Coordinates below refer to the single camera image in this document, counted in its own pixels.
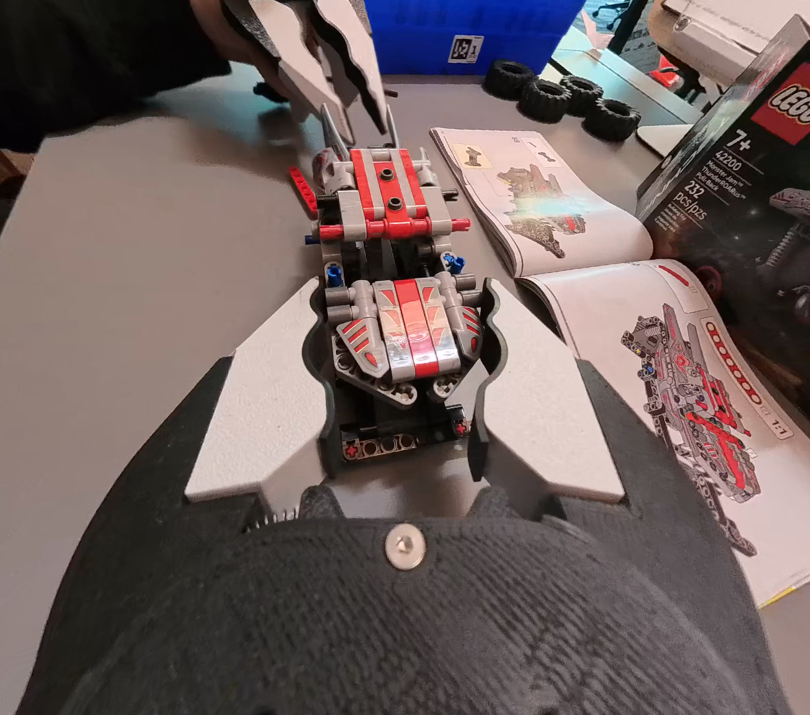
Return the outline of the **grey red toy brick car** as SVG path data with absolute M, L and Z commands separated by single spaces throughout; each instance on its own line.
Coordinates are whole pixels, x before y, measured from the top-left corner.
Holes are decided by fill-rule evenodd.
M 321 367 L 327 423 L 321 462 L 339 468 L 457 441 L 471 423 L 451 401 L 481 356 L 481 292 L 452 245 L 470 230 L 454 217 L 424 149 L 390 142 L 350 147 L 320 111 L 326 147 L 313 160 L 319 217 L 305 244 L 319 248 L 317 313 L 331 368 Z

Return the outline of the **grey desk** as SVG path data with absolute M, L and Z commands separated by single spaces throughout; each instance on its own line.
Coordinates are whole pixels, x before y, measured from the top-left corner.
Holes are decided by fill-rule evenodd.
M 287 167 L 320 123 L 237 65 L 47 141 L 2 234 L 2 713 L 79 538 L 136 447 L 318 264 Z

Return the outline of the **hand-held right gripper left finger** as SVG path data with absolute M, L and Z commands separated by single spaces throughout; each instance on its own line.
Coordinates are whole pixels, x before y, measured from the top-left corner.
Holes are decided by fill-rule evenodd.
M 305 365 L 305 339 L 318 323 L 311 278 L 232 355 L 185 495 L 189 501 L 255 493 L 298 504 L 326 477 L 319 436 L 327 392 Z

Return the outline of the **white instruction booklet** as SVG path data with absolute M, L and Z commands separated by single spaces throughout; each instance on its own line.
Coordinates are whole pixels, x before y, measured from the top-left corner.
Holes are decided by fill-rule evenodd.
M 759 607 L 808 583 L 808 437 L 734 344 L 699 277 L 537 132 L 430 132 L 512 275 L 674 455 Z

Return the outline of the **red toy brick beam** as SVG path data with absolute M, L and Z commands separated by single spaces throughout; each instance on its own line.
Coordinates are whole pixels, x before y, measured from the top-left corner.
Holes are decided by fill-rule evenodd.
M 305 208 L 307 216 L 311 220 L 317 220 L 319 217 L 319 205 L 318 199 L 309 185 L 308 180 L 301 172 L 301 170 L 296 166 L 291 166 L 289 168 L 289 177 L 292 181 L 292 184 L 297 190 L 299 195 L 300 201 Z

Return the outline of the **person's left hand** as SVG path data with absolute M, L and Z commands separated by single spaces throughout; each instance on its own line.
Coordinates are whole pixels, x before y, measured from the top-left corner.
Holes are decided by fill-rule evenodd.
M 269 54 L 253 39 L 246 39 L 228 22 L 220 0 L 189 0 L 202 31 L 221 57 L 230 62 L 250 64 L 281 97 L 292 101 L 289 89 L 280 81 Z

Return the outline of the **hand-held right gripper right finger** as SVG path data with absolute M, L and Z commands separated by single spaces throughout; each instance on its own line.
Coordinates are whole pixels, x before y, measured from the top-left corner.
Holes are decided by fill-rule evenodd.
M 624 487 L 570 349 L 495 278 L 483 282 L 481 363 L 468 437 L 474 482 L 512 504 L 548 495 L 618 504 Z

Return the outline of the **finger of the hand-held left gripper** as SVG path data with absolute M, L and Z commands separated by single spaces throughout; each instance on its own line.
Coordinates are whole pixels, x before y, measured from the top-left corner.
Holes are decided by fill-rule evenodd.
M 316 0 L 310 21 L 328 61 L 331 86 L 343 109 L 360 99 L 379 132 L 387 132 L 387 103 L 372 35 L 350 0 Z
M 342 141 L 354 137 L 345 107 L 327 81 L 319 58 L 305 41 L 305 27 L 294 8 L 275 0 L 249 0 L 249 6 L 267 35 L 270 54 L 278 62 L 278 76 L 298 102 L 320 113 L 326 107 Z

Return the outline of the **pale flat card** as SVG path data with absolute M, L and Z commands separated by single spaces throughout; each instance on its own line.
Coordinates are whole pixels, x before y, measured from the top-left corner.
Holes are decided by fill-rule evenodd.
M 678 147 L 693 126 L 692 123 L 644 125 L 635 131 L 635 136 L 646 148 L 665 158 Z

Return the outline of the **person's left forearm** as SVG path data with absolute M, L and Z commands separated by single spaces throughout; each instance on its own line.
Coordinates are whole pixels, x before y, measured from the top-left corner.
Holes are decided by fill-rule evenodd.
M 230 72 L 190 0 L 1 0 L 2 149 Z

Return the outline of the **black toy set box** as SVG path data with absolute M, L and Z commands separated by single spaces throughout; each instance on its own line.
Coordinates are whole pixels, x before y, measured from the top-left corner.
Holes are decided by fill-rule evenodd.
M 734 342 L 808 414 L 809 32 L 795 15 L 639 188 L 653 257 L 704 285 Z

